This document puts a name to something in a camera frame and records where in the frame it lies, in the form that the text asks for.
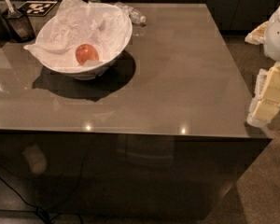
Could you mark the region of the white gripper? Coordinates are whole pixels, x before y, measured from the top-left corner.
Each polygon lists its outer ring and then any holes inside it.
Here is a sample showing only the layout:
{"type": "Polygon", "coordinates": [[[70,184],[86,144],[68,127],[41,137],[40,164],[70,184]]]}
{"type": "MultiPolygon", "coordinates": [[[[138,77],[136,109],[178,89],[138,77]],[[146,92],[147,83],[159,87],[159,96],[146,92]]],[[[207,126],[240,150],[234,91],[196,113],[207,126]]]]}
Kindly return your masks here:
{"type": "Polygon", "coordinates": [[[255,96],[248,108],[246,122],[254,127],[269,124],[280,111],[280,6],[269,18],[245,37],[252,45],[264,45],[267,57],[276,61],[269,70],[260,69],[255,96]]]}

